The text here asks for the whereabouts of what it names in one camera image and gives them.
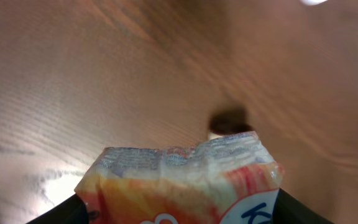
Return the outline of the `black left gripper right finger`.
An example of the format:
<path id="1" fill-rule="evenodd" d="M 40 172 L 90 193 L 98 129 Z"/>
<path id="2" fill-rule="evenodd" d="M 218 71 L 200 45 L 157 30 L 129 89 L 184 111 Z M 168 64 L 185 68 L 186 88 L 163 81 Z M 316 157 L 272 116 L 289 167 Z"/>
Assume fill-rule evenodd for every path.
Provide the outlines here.
<path id="1" fill-rule="evenodd" d="M 273 210 L 272 224 L 333 224 L 280 189 Z"/>

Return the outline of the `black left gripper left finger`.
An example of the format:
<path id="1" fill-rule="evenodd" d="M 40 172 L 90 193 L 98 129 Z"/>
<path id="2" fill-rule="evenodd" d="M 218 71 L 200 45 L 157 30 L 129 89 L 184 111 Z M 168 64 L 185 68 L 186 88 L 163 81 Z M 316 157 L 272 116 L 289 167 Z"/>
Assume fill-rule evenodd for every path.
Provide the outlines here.
<path id="1" fill-rule="evenodd" d="M 61 204 L 31 220 L 27 224 L 88 224 L 86 206 L 77 196 L 72 195 Z"/>

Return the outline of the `orange snack packet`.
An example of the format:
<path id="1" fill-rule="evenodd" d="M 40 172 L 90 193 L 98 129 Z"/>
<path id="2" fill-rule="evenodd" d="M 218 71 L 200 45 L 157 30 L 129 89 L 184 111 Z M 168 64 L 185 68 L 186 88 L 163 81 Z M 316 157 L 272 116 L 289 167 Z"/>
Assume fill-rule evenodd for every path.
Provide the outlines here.
<path id="1" fill-rule="evenodd" d="M 194 147 L 107 147 L 75 193 L 91 223 L 269 223 L 283 175 L 251 131 Z"/>

